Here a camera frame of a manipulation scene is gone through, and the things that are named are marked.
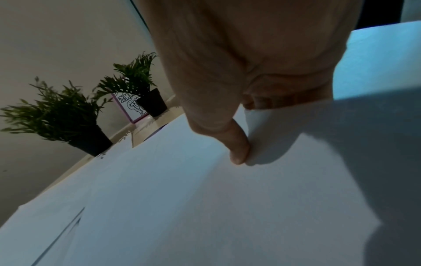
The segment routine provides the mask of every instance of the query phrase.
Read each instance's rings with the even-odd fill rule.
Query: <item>artificial plant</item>
[[[104,104],[111,99],[90,98],[81,93],[80,86],[64,86],[62,92],[49,87],[46,82],[35,78],[41,100],[35,104],[21,99],[21,104],[1,108],[2,117],[11,125],[1,131],[12,134],[35,133],[46,140],[70,142],[96,125],[96,119]]]
[[[129,93],[145,96],[150,91],[150,86],[156,86],[150,75],[150,66],[152,60],[156,58],[156,53],[143,52],[135,60],[127,65],[113,64],[114,70],[119,72],[120,76],[106,76],[100,80],[96,95],[102,97],[109,93]]]

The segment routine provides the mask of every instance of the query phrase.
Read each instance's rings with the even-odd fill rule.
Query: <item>white wall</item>
[[[2,0],[0,106],[37,97],[28,83],[39,76],[60,89],[72,80],[87,92],[115,63],[154,51],[149,33],[128,0]],[[173,95],[159,59],[152,76],[161,95]],[[115,103],[98,119],[108,135],[128,124]],[[0,128],[6,124],[0,119]],[[85,154],[37,135],[0,132],[0,225]]]

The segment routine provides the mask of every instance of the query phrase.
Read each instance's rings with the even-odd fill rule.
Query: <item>black pot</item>
[[[138,98],[136,102],[152,117],[159,116],[167,109],[157,88],[154,88],[148,94]]]
[[[113,145],[98,125],[93,126],[85,133],[69,141],[69,144],[92,156],[97,156],[105,152]]]

